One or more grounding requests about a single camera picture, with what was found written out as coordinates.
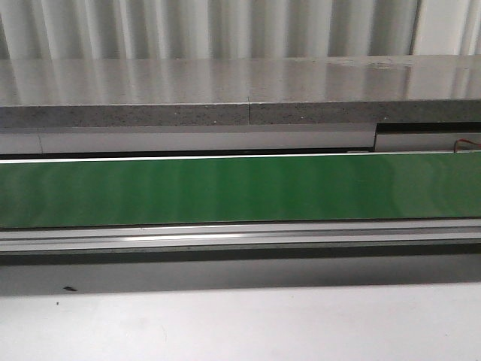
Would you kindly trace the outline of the white curtain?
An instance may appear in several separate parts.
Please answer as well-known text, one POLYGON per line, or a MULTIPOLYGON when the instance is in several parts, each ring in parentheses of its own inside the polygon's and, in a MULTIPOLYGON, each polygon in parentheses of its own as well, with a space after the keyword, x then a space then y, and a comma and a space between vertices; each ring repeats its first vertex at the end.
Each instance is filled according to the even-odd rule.
POLYGON ((3 1, 3 59, 477 55, 478 1, 3 1))

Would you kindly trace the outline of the white panel under counter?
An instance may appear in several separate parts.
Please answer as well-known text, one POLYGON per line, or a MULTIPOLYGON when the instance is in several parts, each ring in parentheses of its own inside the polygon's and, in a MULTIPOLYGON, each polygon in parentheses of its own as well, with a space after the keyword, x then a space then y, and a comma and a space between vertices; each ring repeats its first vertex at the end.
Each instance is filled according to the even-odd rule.
POLYGON ((112 126, 3 129, 1 152, 120 153, 358 148, 374 144, 370 123, 248 126, 112 126))

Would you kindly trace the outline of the green conveyor belt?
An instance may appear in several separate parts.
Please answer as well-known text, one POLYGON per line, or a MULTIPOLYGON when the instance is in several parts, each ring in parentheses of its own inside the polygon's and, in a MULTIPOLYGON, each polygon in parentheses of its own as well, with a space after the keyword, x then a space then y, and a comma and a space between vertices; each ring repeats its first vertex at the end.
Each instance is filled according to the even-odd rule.
POLYGON ((477 152, 1 165, 4 229, 479 215, 477 152))

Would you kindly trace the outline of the aluminium conveyor front rail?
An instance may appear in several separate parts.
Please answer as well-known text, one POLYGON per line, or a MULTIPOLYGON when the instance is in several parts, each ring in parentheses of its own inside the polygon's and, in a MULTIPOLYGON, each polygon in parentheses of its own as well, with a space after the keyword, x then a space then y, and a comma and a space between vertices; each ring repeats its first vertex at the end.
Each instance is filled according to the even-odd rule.
POLYGON ((362 242, 454 242, 480 239, 478 219, 375 220, 245 223, 188 226, 129 226, 11 230, 1 233, 3 252, 127 250, 134 248, 361 244, 362 242))

